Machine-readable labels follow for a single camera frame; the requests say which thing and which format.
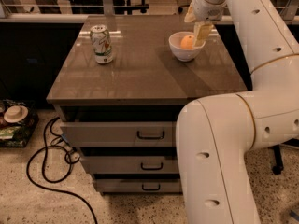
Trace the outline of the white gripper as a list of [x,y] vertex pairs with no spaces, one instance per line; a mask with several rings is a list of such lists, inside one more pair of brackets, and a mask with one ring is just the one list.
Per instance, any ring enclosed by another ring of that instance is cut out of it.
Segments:
[[[194,22],[195,20],[217,21],[221,18],[225,6],[225,0],[192,0],[184,21],[186,23]],[[213,24],[210,22],[197,22],[193,29],[193,45],[202,47],[212,29]]]

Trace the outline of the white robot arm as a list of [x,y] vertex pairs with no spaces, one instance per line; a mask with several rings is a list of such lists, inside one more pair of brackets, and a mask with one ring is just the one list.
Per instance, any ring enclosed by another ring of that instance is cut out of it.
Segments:
[[208,96],[181,110],[176,128],[189,224],[260,224],[244,155],[298,134],[299,44],[270,0],[192,0],[188,15],[227,7],[251,91]]

